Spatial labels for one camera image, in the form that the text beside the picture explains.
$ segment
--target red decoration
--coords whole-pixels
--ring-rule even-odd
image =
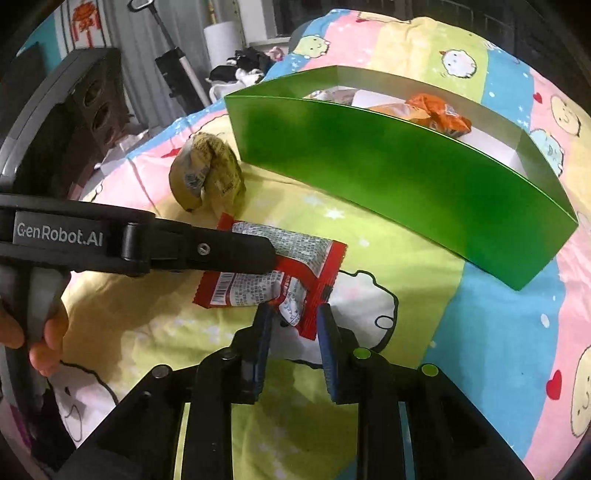
[[[80,39],[80,33],[86,32],[88,46],[92,48],[94,45],[92,44],[92,36],[90,35],[91,27],[102,30],[99,11],[93,2],[82,2],[74,9],[74,14],[72,15],[72,37],[74,41]]]
[[[550,400],[560,400],[562,391],[562,372],[557,370],[554,376],[546,383],[546,394]]]
[[[162,157],[160,157],[160,158],[176,157],[178,155],[178,152],[180,152],[180,151],[181,151],[180,148],[173,148],[170,152],[162,155]]]

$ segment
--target crumpled wrapper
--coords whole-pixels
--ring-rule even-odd
[[[174,198],[184,210],[192,212],[212,206],[217,217],[235,216],[242,209],[246,186],[238,159],[230,145],[215,135],[192,135],[174,159],[168,174]]]

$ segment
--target green box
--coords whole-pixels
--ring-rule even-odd
[[[303,99],[346,86],[406,99],[430,93],[514,150],[522,173],[436,131],[352,106]],[[423,82],[330,66],[225,97],[242,161],[342,197],[439,243],[521,289],[577,228],[562,185],[527,132]]]

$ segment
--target bed sheet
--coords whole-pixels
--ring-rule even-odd
[[[560,166],[580,227],[521,291],[394,222],[246,164],[241,215],[348,244],[331,303],[363,343],[401,365],[439,365],[536,479],[554,478],[591,420],[591,119],[515,57],[429,18],[332,10],[307,27],[266,80],[331,64],[407,76],[480,102],[530,132]],[[168,186],[174,156],[199,130],[220,135],[238,153],[220,101],[132,152],[94,201],[215,227],[208,208],[183,212]],[[277,144],[281,155],[297,139],[270,131],[261,141]],[[51,382],[77,445],[151,367],[198,363],[251,323],[252,308],[194,305],[200,276],[73,276],[63,297],[72,322],[64,364]],[[378,318],[391,321],[379,325]],[[314,345],[290,341],[299,353],[275,347],[273,355],[317,366]],[[260,402],[233,409],[235,476],[354,478],[355,432],[356,408],[331,404],[321,370],[271,361]]]

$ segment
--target human hand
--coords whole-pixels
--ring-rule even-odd
[[[56,314],[46,321],[43,339],[31,345],[31,365],[44,377],[53,375],[60,364],[63,338],[68,330],[68,313],[60,301]],[[17,321],[0,304],[0,343],[9,348],[19,348],[25,336]]]

